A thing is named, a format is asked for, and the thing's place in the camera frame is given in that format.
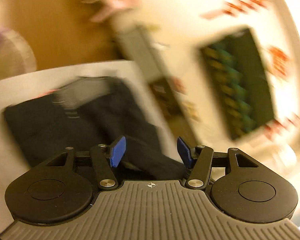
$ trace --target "brown floor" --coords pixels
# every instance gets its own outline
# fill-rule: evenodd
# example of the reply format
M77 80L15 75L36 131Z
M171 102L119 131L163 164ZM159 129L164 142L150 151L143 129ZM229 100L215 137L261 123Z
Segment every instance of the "brown floor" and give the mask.
M89 22L97 9L80 0L0 0L0 26L28 41L39 70L116 59L108 25Z

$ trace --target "folded black garment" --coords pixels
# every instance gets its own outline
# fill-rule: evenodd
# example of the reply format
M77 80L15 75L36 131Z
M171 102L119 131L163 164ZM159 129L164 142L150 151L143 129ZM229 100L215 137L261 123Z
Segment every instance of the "folded black garment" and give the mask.
M126 162L155 179L182 179L186 168L162 154L156 127L146 121L129 88L117 78L102 80L108 93L72 102L72 108L66 109L55 92L5 109L4 118L29 164L34 167L65 147L86 151L124 135Z

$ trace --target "blue object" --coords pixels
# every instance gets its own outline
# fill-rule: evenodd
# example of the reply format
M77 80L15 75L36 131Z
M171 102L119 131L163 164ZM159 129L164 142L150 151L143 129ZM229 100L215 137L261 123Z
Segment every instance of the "blue object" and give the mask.
M194 159L191 157L191 150L181 137L178 137L177 140L177 150L185 167L187 169L192 169L194 166Z
M112 147L110 157L110 167L116 168L126 151L126 138L122 138Z

